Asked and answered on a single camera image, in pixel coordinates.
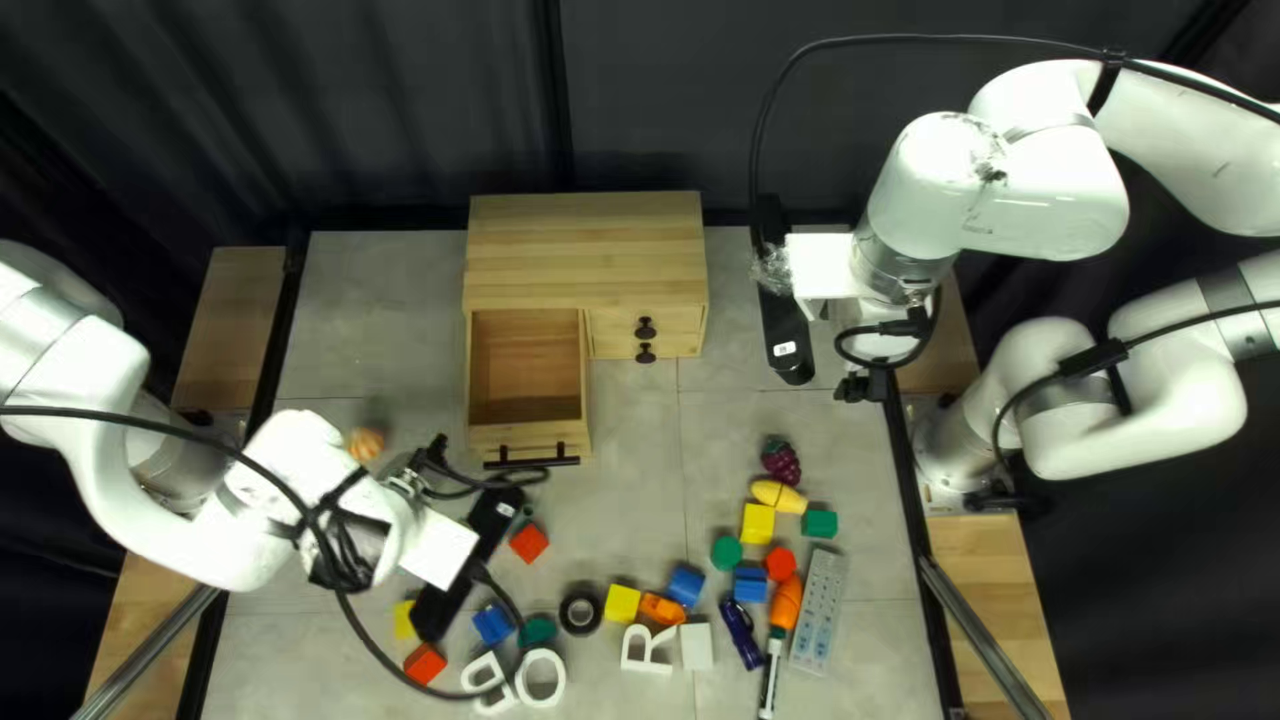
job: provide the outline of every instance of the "wooden cabinet top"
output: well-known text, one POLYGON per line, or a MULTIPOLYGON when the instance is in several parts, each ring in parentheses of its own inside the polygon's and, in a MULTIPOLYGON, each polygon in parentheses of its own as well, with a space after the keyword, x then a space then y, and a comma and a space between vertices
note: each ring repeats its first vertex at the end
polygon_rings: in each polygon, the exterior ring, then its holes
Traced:
POLYGON ((471 199, 467 311, 707 304, 696 192, 471 199))

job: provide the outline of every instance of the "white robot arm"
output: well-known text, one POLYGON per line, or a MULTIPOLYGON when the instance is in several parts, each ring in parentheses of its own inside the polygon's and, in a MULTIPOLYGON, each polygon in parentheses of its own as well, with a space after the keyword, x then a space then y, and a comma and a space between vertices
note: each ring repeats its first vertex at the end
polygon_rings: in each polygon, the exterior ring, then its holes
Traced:
MULTIPOLYGON (((28 406, 151 415, 184 424, 140 392, 147 351, 90 307, 104 315, 114 311, 60 264, 0 241, 4 406, 10 411, 28 406), (37 263, 29 263, 32 258, 37 263), (50 284, 14 265, 44 275, 50 284)), ((114 319, 119 322, 118 314, 114 319)), ((251 591, 301 553, 305 569, 316 578, 319 548, 312 534, 293 528, 298 510, 243 464, 228 462, 201 446, 173 447, 157 433, 105 421, 4 415, 0 425, 19 441, 61 454, 93 519, 122 546, 148 560, 214 587, 251 591)), ((282 478, 307 506, 358 468, 340 433, 306 411, 273 415, 246 454, 282 478)), ((412 488, 384 486, 369 475, 343 493, 338 506, 369 530, 360 551, 372 568, 370 584, 401 565, 447 589, 477 539, 470 528, 426 507, 412 488)))
MULTIPOLYGON (((1189 70, 1164 73, 1215 86, 1189 70)), ((1210 227, 1280 234, 1280 124, 1222 99, 1124 69, 1105 105, 1087 104, 1102 63, 1055 60, 984 86, 968 113, 932 113, 899 136, 852 233, 787 236, 792 287, 810 319, 826 305, 837 327, 906 316, 961 250, 1075 260, 1111 247, 1129 217, 1110 150, 1147 168, 1210 227)), ((1121 307, 1110 334, 1133 340, 1230 307, 1280 300, 1280 252, 1188 281, 1121 307)), ((860 357, 902 356, 911 337, 855 334, 860 357)), ((924 478, 979 489, 995 464, 992 424, 1021 388, 1096 345, 1079 323, 1043 318, 1011 329, 947 411, 916 434, 924 478)), ((1105 372, 1033 393, 1004 419, 1000 443, 1021 447, 1047 479, 1092 475, 1210 447, 1244 421, 1234 363, 1280 347, 1280 310, 1240 313, 1134 347, 1119 364, 1132 411, 1105 372)))

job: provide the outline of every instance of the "drawer knob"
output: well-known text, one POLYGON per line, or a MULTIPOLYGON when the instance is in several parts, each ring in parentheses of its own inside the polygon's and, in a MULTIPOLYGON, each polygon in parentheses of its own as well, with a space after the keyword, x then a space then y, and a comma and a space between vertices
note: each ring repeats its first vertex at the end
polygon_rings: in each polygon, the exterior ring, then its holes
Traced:
POLYGON ((648 365, 649 363, 653 363, 654 360, 658 359, 657 355, 649 352, 649 347, 652 346, 648 342, 640 343, 640 352, 636 354, 636 363, 640 363, 641 365, 648 365))
POLYGON ((658 329, 649 324, 652 322, 653 322, 653 318, 650 318, 648 315, 645 315, 644 318, 640 318, 640 327, 636 328, 636 338, 637 340, 653 340, 653 338, 658 337, 658 329))

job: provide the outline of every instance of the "wooden drawer cabinet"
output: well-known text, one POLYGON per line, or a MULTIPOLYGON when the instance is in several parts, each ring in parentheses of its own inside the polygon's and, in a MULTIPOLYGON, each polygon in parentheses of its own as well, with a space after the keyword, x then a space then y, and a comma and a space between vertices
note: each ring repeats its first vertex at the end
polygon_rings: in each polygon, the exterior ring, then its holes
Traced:
POLYGON ((508 460, 531 460, 564 443, 567 455, 589 456, 588 357, 701 352, 699 196, 472 197, 462 307, 471 450, 489 461, 502 447, 508 460))
POLYGON ((591 357, 630 360, 640 352, 641 342, 659 359, 694 357, 701 350, 704 314, 701 306, 588 310, 591 357))

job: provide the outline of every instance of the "green block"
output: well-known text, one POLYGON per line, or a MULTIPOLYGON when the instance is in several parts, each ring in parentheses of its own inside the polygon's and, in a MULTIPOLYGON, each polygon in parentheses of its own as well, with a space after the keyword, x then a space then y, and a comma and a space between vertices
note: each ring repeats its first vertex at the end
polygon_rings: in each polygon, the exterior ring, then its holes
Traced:
POLYGON ((800 532, 806 538, 833 538, 840 530, 840 520, 831 510, 805 510, 800 532))
POLYGON ((520 647, 527 648, 556 637, 556 621, 550 618, 530 618, 520 630, 520 647))
POLYGON ((712 546, 712 565, 717 570, 732 570, 742 561, 742 543, 728 536, 716 539, 712 546))

